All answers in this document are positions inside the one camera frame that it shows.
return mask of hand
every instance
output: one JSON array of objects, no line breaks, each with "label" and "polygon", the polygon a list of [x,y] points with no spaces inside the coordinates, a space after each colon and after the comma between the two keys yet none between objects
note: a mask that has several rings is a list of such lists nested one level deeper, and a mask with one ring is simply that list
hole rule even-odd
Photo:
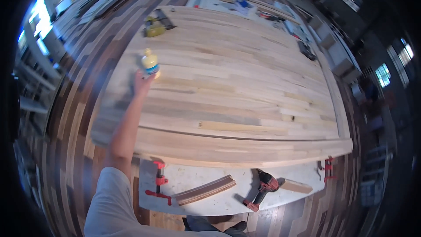
[{"label": "hand", "polygon": [[134,77],[134,96],[142,99],[145,98],[154,79],[155,74],[151,74],[145,79],[140,69],[137,70]]}]

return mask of wooden floor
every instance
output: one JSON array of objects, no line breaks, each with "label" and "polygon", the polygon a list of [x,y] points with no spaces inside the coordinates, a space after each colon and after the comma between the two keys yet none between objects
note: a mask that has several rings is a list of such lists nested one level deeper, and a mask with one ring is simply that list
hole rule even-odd
[{"label": "wooden floor", "polygon": [[[274,0],[261,0],[272,3]],[[55,101],[48,125],[50,143],[24,130],[34,159],[41,170],[47,218],[56,236],[82,236],[87,210],[96,190],[104,159],[104,149],[90,139],[92,118],[98,97],[124,49],[145,16],[159,4],[185,5],[187,0],[130,0],[105,18],[77,25],[77,7],[72,6],[54,24],[58,36],[66,40],[69,53],[61,65],[67,72]],[[248,218],[249,236],[355,236],[364,210],[359,206],[357,181],[361,152],[374,146],[355,102],[341,85],[354,151],[337,158],[334,175],[324,190],[278,208],[264,210]],[[181,217],[150,212],[138,205],[139,159],[133,160],[131,186],[135,214],[142,224],[183,230]],[[212,218],[223,221],[224,218]]]}]

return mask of glue bottle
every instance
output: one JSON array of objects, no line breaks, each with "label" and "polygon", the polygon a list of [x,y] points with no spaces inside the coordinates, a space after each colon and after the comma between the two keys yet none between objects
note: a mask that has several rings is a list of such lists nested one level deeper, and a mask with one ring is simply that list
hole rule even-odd
[{"label": "glue bottle", "polygon": [[145,49],[145,56],[142,58],[142,64],[148,75],[155,74],[155,79],[160,76],[161,72],[159,71],[158,58],[155,54],[152,54],[150,48]]}]

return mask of butcher block countertop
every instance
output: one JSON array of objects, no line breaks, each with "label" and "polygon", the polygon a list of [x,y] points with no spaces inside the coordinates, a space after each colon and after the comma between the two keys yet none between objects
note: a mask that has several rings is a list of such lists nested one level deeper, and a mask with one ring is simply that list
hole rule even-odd
[{"label": "butcher block countertop", "polygon": [[338,133],[346,115],[334,108],[320,63],[299,52],[296,38],[232,14],[159,8],[177,27],[145,38],[142,26],[134,35],[103,93],[94,144],[108,145],[133,97],[144,50],[151,48],[161,76],[142,109],[135,155],[251,168],[351,152],[349,130]]}]

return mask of cordless drill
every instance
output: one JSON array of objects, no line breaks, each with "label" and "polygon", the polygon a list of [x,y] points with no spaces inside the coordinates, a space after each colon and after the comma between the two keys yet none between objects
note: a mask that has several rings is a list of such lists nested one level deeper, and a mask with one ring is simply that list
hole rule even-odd
[{"label": "cordless drill", "polygon": [[257,173],[259,175],[260,185],[259,185],[259,192],[257,193],[257,196],[254,198],[254,201],[251,202],[249,200],[244,200],[243,204],[247,206],[247,208],[251,209],[254,212],[257,212],[259,210],[259,205],[263,201],[264,197],[266,196],[266,193],[268,192],[275,192],[279,189],[279,187],[283,184],[283,181],[281,184],[269,173],[266,173],[260,169],[257,169]]}]

